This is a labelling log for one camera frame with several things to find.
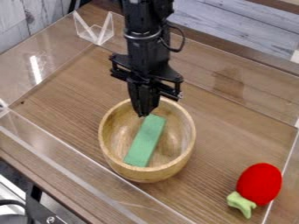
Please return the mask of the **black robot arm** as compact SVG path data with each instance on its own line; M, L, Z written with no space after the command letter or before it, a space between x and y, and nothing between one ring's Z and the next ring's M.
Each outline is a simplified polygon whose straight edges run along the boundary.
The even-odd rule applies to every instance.
M111 75L127 83L138 116L159 107L160 96L182 98L183 76L170 67L171 53L184 46L186 37L167 18L174 0L120 0L126 17L127 54L114 53Z

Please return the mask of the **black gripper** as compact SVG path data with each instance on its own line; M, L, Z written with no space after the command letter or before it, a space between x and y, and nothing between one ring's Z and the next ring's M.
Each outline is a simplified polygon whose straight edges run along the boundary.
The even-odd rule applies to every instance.
M159 106L160 96L174 101L182 98L183 76L168 62L171 52L178 53L184 42L179 48L172 48L168 33L127 33L126 41L127 54L114 53L110 57L111 75L127 83L132 107L142 117Z

